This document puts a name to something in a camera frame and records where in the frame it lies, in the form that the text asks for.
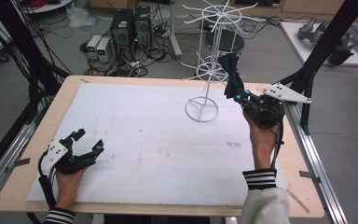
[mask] power supply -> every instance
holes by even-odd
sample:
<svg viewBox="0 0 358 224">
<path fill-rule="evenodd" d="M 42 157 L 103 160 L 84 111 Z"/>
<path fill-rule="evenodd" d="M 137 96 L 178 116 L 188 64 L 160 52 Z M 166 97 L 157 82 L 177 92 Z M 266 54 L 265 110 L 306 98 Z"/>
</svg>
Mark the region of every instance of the power supply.
<svg viewBox="0 0 358 224">
<path fill-rule="evenodd" d="M 100 43 L 101 38 L 101 35 L 95 35 L 87 44 L 87 52 L 89 53 L 89 57 L 91 59 L 98 59 L 98 53 L 96 49 L 98 47 L 98 44 Z"/>
<path fill-rule="evenodd" d="M 109 63 L 110 57 L 113 54 L 110 37 L 103 37 L 101 39 L 97 52 L 101 63 Z"/>
<path fill-rule="evenodd" d="M 138 6 L 135 8 L 135 31 L 138 39 L 138 44 L 144 46 L 146 49 L 152 47 L 151 35 L 151 21 L 150 21 L 150 7 Z"/>
<path fill-rule="evenodd" d="M 117 9 L 110 25 L 112 39 L 118 46 L 130 46 L 133 41 L 132 9 Z"/>
</svg>

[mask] wooden table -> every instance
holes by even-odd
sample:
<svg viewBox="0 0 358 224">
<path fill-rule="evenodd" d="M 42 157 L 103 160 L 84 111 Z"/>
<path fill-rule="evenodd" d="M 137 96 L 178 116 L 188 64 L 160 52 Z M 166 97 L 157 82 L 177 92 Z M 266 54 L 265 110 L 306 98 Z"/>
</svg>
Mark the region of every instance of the wooden table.
<svg viewBox="0 0 358 224">
<path fill-rule="evenodd" d="M 30 158 L 29 164 L 18 166 L 6 182 L 0 193 L 0 211 L 10 212 L 46 212 L 48 205 L 41 202 L 27 202 L 27 194 L 37 174 L 37 162 L 47 145 L 54 138 L 62 119 L 72 103 L 78 87 L 82 83 L 112 83 L 120 85 L 203 87 L 203 81 L 127 78 L 127 77 L 83 77 L 71 76 L 63 83 L 56 98 L 28 147 L 22 159 Z M 260 93 L 269 84 L 246 83 L 249 90 Z M 211 88 L 222 89 L 224 85 L 213 84 Z M 308 171 L 298 148 L 295 136 L 287 119 L 284 119 L 284 145 L 280 151 L 279 163 L 284 177 L 290 202 L 291 217 L 322 217 L 324 210 L 319 195 L 309 178 L 299 175 L 299 171 Z M 153 205 L 153 204 L 117 204 L 117 203 L 75 203 L 73 211 L 93 214 L 147 214 L 178 216 L 238 217 L 241 206 L 196 206 L 196 205 Z"/>
</svg>

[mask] gray floor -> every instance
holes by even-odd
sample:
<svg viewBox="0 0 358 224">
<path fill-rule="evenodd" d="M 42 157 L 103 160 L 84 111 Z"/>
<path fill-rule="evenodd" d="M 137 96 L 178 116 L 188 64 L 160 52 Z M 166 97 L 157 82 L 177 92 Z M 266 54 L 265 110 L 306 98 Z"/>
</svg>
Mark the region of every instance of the gray floor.
<svg viewBox="0 0 358 224">
<path fill-rule="evenodd" d="M 63 17 L 64 11 L 58 10 L 41 15 L 40 19 L 42 22 L 52 22 Z M 183 24 L 183 20 L 190 18 L 178 19 L 177 27 Z M 66 19 L 54 24 L 54 33 L 69 38 L 48 34 L 46 39 L 62 62 L 74 74 L 81 74 L 88 67 L 84 54 L 78 49 L 80 44 L 90 39 L 92 34 L 105 33 L 110 20 L 99 20 L 96 27 L 88 29 L 75 28 L 72 35 L 71 29 L 65 27 L 67 22 Z M 197 26 L 190 24 L 183 28 Z M 182 29 L 178 33 L 198 31 Z M 199 46 L 199 37 L 178 35 L 177 39 L 184 54 L 182 59 L 150 65 L 146 77 L 186 78 L 194 75 L 194 70 L 182 66 L 180 62 L 197 64 L 195 51 Z M 254 39 L 246 41 L 238 68 L 246 82 L 271 83 L 293 74 L 300 66 L 301 61 L 282 30 L 268 26 Z M 0 62 L 0 141 L 27 104 L 27 86 L 25 78 L 12 61 Z M 321 68 L 314 82 L 310 132 L 347 220 L 349 223 L 358 223 L 358 67 Z M 30 223 L 25 214 L 0 212 L 0 223 L 13 222 Z M 76 223 L 90 222 L 88 215 L 76 218 Z M 330 223 L 328 216 L 318 219 L 292 218 L 292 222 Z"/>
</svg>

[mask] hand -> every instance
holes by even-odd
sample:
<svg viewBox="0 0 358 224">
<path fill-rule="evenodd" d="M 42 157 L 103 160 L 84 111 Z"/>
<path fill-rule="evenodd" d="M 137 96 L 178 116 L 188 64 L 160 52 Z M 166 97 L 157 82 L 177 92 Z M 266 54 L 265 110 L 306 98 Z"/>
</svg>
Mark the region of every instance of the hand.
<svg viewBox="0 0 358 224">
<path fill-rule="evenodd" d="M 59 193 L 55 207 L 70 210 L 77 196 L 80 179 L 86 170 L 87 168 L 84 168 L 71 175 L 64 175 L 61 172 L 56 173 Z"/>
<path fill-rule="evenodd" d="M 270 129 L 263 129 L 258 127 L 245 112 L 243 112 L 243 116 L 248 121 L 251 131 L 250 138 L 252 142 L 255 169 L 270 169 L 270 157 L 276 145 L 276 132 L 278 131 L 278 126 L 274 126 Z"/>
</svg>

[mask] striped sleeve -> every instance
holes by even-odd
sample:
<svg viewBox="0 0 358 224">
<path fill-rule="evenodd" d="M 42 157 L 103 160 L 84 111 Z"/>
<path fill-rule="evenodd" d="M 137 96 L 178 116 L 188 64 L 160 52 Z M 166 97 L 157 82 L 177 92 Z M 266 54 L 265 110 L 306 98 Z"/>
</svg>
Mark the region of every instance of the striped sleeve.
<svg viewBox="0 0 358 224">
<path fill-rule="evenodd" d="M 242 172 L 248 184 L 248 189 L 272 189 L 276 188 L 275 176 L 277 170 L 275 169 L 261 169 L 253 171 Z"/>
<path fill-rule="evenodd" d="M 53 207 L 48 212 L 43 224 L 72 224 L 75 219 L 75 213 L 62 208 Z"/>
</svg>

